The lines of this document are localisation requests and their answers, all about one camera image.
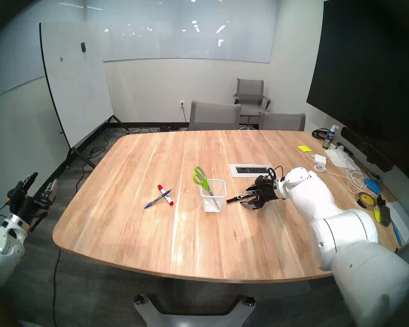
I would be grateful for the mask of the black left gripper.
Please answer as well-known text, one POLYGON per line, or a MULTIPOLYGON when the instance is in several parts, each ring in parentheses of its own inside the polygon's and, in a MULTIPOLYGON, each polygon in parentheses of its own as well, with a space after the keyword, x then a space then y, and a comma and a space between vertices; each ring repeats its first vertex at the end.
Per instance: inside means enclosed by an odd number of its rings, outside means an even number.
MULTIPOLYGON (((38 172, 34 172, 23 181, 19 181, 19 187, 23 191, 28 191, 38 172)), ((10 194, 10 213, 20 218, 29 225, 26 230, 32 233, 39 223, 48 216, 48 207, 50 207, 57 197, 57 179, 49 183, 41 195, 30 197, 24 192, 14 192, 10 194)))

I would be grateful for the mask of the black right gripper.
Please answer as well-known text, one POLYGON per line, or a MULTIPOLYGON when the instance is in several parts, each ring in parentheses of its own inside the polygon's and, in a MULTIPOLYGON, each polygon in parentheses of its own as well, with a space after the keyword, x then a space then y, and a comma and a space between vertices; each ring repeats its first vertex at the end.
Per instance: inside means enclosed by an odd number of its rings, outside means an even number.
POLYGON ((256 191, 256 198, 240 202, 242 206, 250 210, 259 210, 265 203, 278 199, 274 185, 255 183, 248 187, 246 191, 256 191))

